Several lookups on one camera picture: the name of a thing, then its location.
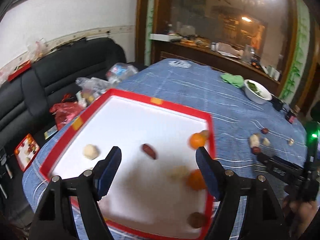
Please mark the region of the orange tangerine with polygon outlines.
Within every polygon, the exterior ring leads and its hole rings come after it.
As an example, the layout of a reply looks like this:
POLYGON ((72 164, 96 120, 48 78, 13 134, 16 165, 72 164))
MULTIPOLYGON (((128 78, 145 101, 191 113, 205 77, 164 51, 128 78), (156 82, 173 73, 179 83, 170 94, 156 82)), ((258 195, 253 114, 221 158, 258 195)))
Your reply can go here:
POLYGON ((199 169, 191 171, 187 177, 186 185, 194 191, 201 191, 207 188, 202 173, 199 169))
POLYGON ((194 133, 189 138, 189 145, 193 149, 198 149, 206 144, 206 137, 201 133, 194 133))

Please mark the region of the white bowl with greens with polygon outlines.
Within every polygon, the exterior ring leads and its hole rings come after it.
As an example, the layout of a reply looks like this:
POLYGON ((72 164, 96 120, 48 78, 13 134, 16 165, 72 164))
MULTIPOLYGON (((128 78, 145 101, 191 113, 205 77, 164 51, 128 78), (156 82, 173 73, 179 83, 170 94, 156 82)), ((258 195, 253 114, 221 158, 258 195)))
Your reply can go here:
POLYGON ((272 100, 271 93, 263 85, 253 80, 244 80, 244 91, 249 100, 259 105, 272 100))

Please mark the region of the green cloth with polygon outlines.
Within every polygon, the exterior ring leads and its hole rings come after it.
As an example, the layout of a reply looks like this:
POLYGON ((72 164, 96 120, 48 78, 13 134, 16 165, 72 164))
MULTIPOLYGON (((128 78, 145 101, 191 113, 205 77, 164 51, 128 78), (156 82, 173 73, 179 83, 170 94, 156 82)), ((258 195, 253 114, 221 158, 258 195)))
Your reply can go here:
POLYGON ((221 74, 221 79, 223 82, 233 85, 237 88, 242 88, 244 86, 244 78, 241 75, 232 75, 229 73, 221 74))

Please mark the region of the wooden sideboard cabinet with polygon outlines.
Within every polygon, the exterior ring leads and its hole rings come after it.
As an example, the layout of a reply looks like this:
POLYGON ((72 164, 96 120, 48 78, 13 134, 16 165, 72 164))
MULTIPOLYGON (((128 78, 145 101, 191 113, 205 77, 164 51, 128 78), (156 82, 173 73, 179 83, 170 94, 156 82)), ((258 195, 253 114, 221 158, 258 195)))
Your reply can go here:
POLYGON ((297 20, 297 0, 137 0, 136 59, 191 60, 279 95, 297 20))

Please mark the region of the blue plaid tablecloth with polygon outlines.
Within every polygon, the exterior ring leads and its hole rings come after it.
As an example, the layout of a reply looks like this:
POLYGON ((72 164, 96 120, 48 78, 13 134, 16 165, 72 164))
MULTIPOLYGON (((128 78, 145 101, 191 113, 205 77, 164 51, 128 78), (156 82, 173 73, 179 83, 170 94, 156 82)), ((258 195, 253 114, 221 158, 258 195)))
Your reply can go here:
POLYGON ((210 114, 214 125, 217 158, 226 168, 244 177, 265 172, 249 152, 250 132, 268 128, 270 146, 266 153, 302 164, 305 160, 305 129, 284 118, 270 103, 250 101, 243 90, 223 82, 221 73, 208 66, 187 62, 179 67, 175 59, 162 60, 129 77, 119 89, 199 109, 210 114), (294 144, 288 145, 292 138, 294 144))

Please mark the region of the white cake piece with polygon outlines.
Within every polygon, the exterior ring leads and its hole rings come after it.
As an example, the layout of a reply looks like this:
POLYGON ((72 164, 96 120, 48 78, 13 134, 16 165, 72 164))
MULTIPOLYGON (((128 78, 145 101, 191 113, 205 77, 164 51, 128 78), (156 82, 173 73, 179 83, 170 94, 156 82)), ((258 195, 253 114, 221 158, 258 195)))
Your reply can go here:
POLYGON ((270 141, 269 141, 267 138, 264 138, 264 139, 262 140, 262 144, 263 144, 264 146, 270 146, 270 141))

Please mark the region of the red white tray box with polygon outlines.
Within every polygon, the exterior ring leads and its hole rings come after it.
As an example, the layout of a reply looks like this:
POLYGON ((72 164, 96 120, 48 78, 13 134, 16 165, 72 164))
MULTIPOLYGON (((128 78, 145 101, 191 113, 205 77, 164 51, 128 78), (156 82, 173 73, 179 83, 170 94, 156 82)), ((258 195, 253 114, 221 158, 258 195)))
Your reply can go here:
POLYGON ((209 224, 188 225, 191 213, 212 214, 212 196, 173 179, 174 169, 197 169, 190 137, 212 131, 210 114, 133 92, 110 89, 93 102, 55 144, 40 167, 49 179, 73 178, 93 168, 83 152, 98 148, 99 160, 113 146, 121 163, 109 192, 99 202, 109 226, 151 239, 203 239, 209 224))

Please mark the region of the clear plastic bag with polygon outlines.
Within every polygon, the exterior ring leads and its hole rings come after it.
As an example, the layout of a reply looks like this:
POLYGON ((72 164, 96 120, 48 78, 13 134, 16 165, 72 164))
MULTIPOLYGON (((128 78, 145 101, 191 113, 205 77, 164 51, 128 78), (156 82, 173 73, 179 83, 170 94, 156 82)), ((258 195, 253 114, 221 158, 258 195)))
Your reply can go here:
POLYGON ((81 96, 91 104, 107 90, 112 88, 112 85, 103 79, 97 77, 87 78, 79 77, 76 79, 75 84, 81 88, 81 96))

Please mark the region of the beige cylinder cake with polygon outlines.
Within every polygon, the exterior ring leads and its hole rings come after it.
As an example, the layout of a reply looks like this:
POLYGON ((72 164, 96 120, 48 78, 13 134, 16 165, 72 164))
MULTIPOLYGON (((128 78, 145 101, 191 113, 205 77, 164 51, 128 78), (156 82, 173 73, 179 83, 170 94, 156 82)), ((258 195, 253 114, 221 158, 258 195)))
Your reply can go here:
POLYGON ((250 148, 260 147, 260 137, 256 134, 253 134, 249 137, 249 146, 250 148))

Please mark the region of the dark red date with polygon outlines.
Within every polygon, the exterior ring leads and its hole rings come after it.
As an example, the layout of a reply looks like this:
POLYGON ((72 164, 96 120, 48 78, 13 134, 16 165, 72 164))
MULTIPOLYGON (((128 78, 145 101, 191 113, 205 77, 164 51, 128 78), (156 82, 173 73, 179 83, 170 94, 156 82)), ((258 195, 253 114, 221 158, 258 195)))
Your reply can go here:
POLYGON ((258 154, 261 153, 261 149, 259 147, 257 147, 257 146, 254 146, 254 147, 251 148, 251 152, 253 154, 255 154, 255 155, 258 155, 258 154))

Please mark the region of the black sofa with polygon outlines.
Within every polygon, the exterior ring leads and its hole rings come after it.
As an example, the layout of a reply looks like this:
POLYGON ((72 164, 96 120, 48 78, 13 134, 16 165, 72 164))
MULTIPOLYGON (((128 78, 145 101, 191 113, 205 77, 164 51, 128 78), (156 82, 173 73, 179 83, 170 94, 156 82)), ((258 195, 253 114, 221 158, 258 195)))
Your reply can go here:
POLYGON ((66 94, 75 95, 79 77, 106 78, 115 63, 127 63, 123 48, 110 38, 80 40, 33 63, 1 85, 1 149, 13 154, 28 134, 43 145, 45 129, 54 124, 50 108, 66 94))

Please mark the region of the small white cube cake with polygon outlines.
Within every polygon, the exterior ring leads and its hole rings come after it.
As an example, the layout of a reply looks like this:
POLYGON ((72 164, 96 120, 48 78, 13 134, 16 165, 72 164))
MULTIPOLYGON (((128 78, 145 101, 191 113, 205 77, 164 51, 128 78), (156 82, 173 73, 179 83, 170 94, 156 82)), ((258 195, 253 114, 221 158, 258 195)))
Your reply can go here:
POLYGON ((290 138, 289 140, 288 140, 288 145, 289 146, 292 146, 294 144, 294 140, 292 139, 292 138, 290 138))

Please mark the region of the dark brown round fruit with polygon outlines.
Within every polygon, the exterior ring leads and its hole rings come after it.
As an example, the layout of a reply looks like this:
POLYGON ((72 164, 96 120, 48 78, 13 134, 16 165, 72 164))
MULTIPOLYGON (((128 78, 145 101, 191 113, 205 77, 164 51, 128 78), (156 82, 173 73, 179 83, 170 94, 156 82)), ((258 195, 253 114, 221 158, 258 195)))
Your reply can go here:
POLYGON ((206 216, 199 212, 193 212, 187 218, 188 225, 194 229, 202 228, 206 221, 206 216))

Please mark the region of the black electronic device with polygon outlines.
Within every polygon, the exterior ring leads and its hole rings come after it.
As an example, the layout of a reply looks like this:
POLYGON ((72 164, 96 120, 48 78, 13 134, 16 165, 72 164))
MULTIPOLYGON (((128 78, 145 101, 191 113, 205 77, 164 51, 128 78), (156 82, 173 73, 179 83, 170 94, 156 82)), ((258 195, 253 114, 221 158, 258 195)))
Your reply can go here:
POLYGON ((283 110, 284 102, 282 100, 280 100, 279 98, 277 98, 276 96, 272 95, 271 103, 272 103, 273 108, 276 111, 279 112, 279 111, 283 110))

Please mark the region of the red plastic bag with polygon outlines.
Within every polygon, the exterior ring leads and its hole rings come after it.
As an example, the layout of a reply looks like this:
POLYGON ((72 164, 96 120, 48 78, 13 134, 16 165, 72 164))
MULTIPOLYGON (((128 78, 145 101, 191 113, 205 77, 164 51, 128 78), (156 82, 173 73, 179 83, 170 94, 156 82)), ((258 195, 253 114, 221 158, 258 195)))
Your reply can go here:
POLYGON ((84 108, 78 104, 76 96, 65 94, 59 103, 53 104, 49 112, 55 119, 57 130, 61 130, 76 116, 78 116, 84 108))

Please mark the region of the dark jar pink label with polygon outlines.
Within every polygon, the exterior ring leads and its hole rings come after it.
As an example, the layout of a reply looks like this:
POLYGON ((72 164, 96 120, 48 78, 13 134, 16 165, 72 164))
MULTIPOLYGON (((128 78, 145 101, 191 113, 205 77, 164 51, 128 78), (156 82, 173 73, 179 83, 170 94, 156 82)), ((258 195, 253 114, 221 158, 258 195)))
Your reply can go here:
POLYGON ((290 124, 293 124, 299 111, 300 111, 300 108, 297 105, 295 105, 293 108, 288 110, 285 116, 285 120, 288 121, 290 124))

